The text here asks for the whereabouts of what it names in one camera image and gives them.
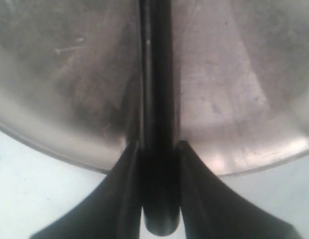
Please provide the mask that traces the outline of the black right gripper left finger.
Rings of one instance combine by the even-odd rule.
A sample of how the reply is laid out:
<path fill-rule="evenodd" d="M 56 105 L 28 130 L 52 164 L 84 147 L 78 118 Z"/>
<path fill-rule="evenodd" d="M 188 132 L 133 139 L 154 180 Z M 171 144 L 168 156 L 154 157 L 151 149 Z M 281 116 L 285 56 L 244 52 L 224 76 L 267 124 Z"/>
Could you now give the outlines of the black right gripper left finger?
<path fill-rule="evenodd" d="M 138 239 L 141 200 L 138 145 L 130 143 L 102 183 L 33 239 Z"/>

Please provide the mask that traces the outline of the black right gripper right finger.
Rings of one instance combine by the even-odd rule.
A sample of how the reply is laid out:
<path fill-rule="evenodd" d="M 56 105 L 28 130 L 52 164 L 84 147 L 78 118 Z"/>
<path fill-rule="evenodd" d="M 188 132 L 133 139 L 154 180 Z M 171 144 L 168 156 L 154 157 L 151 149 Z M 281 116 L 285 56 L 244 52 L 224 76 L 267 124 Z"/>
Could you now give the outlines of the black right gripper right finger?
<path fill-rule="evenodd" d="M 181 211 L 188 239 L 299 239 L 296 228 L 238 195 L 187 141 L 180 157 Z"/>

